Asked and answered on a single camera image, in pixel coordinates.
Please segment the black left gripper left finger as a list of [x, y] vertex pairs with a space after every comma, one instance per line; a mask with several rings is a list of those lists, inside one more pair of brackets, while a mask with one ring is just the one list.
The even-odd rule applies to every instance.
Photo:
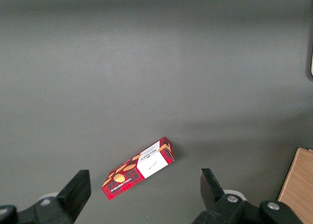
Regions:
[[2, 224], [73, 224], [91, 195], [89, 170], [80, 170], [56, 195], [45, 195], [29, 208], [0, 207]]

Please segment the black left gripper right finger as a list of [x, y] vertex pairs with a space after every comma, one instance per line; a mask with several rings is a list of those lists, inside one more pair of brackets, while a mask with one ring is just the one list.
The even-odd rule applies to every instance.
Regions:
[[292, 209], [279, 201], [253, 206], [240, 196], [224, 192], [209, 168], [201, 170], [201, 197], [206, 210], [194, 224], [301, 224]]

